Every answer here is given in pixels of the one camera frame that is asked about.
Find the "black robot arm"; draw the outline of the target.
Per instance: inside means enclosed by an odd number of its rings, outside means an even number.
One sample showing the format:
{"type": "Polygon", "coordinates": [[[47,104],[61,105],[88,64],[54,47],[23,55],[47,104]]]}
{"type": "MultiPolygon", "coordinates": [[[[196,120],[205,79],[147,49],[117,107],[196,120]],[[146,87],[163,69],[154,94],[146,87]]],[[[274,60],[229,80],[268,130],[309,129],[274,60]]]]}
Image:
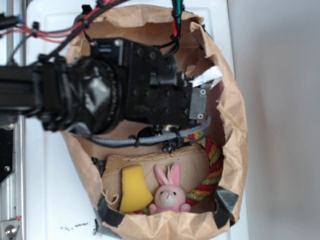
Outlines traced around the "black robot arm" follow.
{"type": "Polygon", "coordinates": [[[124,120],[185,127],[206,111],[206,92],[174,55],[123,38],[95,39],[90,55],[0,68],[0,123],[37,117],[48,131],[101,135],[124,120]]]}

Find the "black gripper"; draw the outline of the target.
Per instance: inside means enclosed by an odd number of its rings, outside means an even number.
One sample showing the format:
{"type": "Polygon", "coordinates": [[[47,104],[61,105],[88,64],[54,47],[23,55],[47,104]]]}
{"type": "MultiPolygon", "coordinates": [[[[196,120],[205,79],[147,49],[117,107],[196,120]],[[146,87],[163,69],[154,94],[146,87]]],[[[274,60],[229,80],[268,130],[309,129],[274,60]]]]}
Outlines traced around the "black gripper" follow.
{"type": "Polygon", "coordinates": [[[90,56],[102,69],[112,120],[184,127],[204,118],[206,91],[177,71],[173,54],[124,38],[94,43],[90,56]]]}

